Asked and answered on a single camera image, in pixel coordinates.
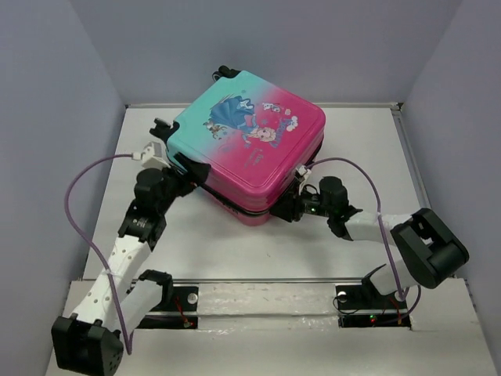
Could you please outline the pink and teal suitcase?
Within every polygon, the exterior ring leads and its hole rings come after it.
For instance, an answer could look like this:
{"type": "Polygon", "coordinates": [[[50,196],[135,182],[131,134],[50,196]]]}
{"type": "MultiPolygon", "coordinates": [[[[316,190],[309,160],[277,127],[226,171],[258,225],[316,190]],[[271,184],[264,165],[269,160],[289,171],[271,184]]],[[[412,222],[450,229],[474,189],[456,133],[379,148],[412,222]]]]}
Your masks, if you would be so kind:
{"type": "Polygon", "coordinates": [[[247,226],[260,226],[323,143],[326,115],[306,99],[246,70],[227,66],[172,123],[150,134],[176,154],[211,167],[203,189],[247,226]]]}

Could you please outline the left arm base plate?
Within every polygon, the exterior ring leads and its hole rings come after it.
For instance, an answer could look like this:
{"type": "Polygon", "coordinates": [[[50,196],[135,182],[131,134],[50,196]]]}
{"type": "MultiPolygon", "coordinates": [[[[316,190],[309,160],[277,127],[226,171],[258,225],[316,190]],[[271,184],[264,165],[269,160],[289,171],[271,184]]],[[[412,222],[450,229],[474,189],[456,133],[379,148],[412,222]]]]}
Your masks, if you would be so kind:
{"type": "Polygon", "coordinates": [[[138,329],[195,330],[198,328],[199,287],[175,285],[168,302],[163,299],[141,320],[138,329]]]}

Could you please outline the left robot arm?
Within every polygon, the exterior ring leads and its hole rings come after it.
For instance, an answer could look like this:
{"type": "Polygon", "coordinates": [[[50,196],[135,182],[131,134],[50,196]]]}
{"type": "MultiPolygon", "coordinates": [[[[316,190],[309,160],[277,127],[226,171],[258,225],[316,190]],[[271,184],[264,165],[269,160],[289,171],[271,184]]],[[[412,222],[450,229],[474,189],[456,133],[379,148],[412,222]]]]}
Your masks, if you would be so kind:
{"type": "Polygon", "coordinates": [[[142,164],[134,198],[117,231],[108,257],[75,222],[70,198],[64,198],[68,222],[102,263],[102,271],[69,316],[59,316],[51,329],[57,366],[83,375],[114,375],[132,354],[135,329],[148,312],[173,295],[173,277],[141,270],[167,226],[165,215],[175,200],[202,186],[211,166],[177,153],[170,163],[156,154],[126,153],[142,164]]]}

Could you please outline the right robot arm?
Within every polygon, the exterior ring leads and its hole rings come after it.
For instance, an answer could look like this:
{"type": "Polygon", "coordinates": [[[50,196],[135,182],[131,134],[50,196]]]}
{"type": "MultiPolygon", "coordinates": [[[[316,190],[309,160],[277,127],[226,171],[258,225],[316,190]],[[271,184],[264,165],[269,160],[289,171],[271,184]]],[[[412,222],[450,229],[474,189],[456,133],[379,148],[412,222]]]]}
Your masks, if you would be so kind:
{"type": "Polygon", "coordinates": [[[413,286],[435,289],[470,258],[463,243],[431,209],[421,208],[411,215],[364,211],[350,204],[346,187],[333,176],[322,178],[315,192],[292,183],[272,206],[271,214],[287,222],[297,222],[303,215],[321,216],[340,239],[396,247],[399,260],[362,278],[357,295],[366,301],[413,286]]]}

